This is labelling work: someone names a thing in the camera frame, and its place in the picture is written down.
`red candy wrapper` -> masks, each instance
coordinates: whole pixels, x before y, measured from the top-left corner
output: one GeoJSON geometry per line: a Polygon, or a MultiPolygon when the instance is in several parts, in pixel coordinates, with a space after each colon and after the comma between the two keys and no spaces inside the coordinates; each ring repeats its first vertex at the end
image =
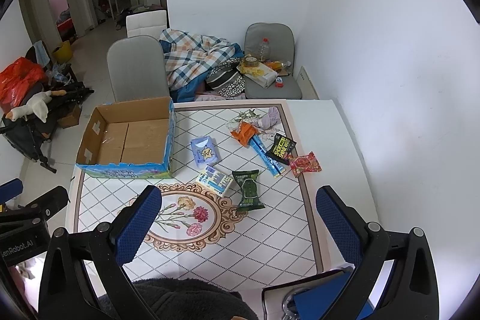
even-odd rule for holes
{"type": "Polygon", "coordinates": [[[320,172],[322,170],[313,152],[297,158],[289,155],[288,158],[295,177],[299,176],[302,172],[320,172]]]}

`gray chair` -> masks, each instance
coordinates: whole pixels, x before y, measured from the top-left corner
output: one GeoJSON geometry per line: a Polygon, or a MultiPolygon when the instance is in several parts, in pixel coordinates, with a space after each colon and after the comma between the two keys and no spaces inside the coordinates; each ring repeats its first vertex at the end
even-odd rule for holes
{"type": "Polygon", "coordinates": [[[290,75],[282,76],[284,84],[282,88],[275,87],[274,83],[270,87],[263,88],[248,77],[244,77],[245,96],[248,99],[301,99],[302,91],[291,75],[295,61],[295,40],[292,31],[288,26],[282,24],[259,22],[250,25],[245,34],[245,54],[251,53],[255,56],[264,38],[267,38],[270,42],[270,59],[272,61],[279,60],[292,63],[287,69],[290,75]]]}
{"type": "Polygon", "coordinates": [[[116,41],[106,60],[116,102],[170,95],[162,46],[153,37],[116,41]]]}

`red flower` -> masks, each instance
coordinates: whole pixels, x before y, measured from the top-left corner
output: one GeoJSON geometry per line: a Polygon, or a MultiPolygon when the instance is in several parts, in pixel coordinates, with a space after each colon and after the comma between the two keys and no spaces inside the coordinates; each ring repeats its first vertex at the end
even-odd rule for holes
{"type": "Polygon", "coordinates": [[[202,232],[202,225],[198,223],[194,223],[187,228],[187,235],[188,236],[196,236],[202,232]]]}
{"type": "Polygon", "coordinates": [[[198,206],[193,210],[193,216],[199,223],[203,223],[208,220],[208,210],[203,206],[198,206]]]}

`box flap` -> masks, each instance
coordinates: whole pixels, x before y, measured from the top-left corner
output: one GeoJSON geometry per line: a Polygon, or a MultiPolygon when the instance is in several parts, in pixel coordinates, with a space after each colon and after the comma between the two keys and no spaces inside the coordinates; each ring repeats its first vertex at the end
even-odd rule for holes
{"type": "Polygon", "coordinates": [[[168,133],[168,113],[166,119],[130,122],[122,163],[163,163],[168,133]]]}
{"type": "Polygon", "coordinates": [[[90,116],[90,121],[88,121],[80,148],[78,149],[76,160],[78,164],[95,164],[106,125],[106,121],[98,109],[95,108],[90,116]]]}
{"type": "Polygon", "coordinates": [[[96,163],[107,165],[119,164],[122,160],[123,145],[127,136],[128,122],[108,124],[105,127],[102,143],[96,163]]]}
{"type": "Polygon", "coordinates": [[[170,97],[129,100],[98,106],[108,123],[150,121],[169,118],[170,97]]]}

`diamond grid pattern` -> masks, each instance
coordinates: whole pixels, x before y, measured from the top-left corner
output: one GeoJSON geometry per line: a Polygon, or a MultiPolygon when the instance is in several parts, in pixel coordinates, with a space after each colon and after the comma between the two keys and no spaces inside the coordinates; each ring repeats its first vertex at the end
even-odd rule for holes
{"type": "MultiPolygon", "coordinates": [[[[265,114],[268,108],[254,108],[265,114]]],[[[251,211],[235,231],[217,244],[201,252],[157,251],[142,243],[135,259],[124,270],[132,281],[155,277],[198,278],[226,290],[248,286],[278,285],[316,274],[313,249],[298,180],[287,171],[274,178],[252,148],[243,148],[226,126],[241,109],[212,109],[178,112],[172,155],[174,179],[119,180],[96,179],[85,175],[83,180],[79,232],[94,229],[101,221],[112,221],[119,211],[149,184],[193,182],[199,171],[190,149],[190,141],[210,135],[221,157],[217,168],[256,170],[258,192],[265,209],[251,211]]],[[[285,134],[281,124],[275,126],[285,134]]],[[[273,143],[264,140],[267,148],[273,143]]],[[[234,204],[241,199],[234,184],[229,191],[234,204]]]]}

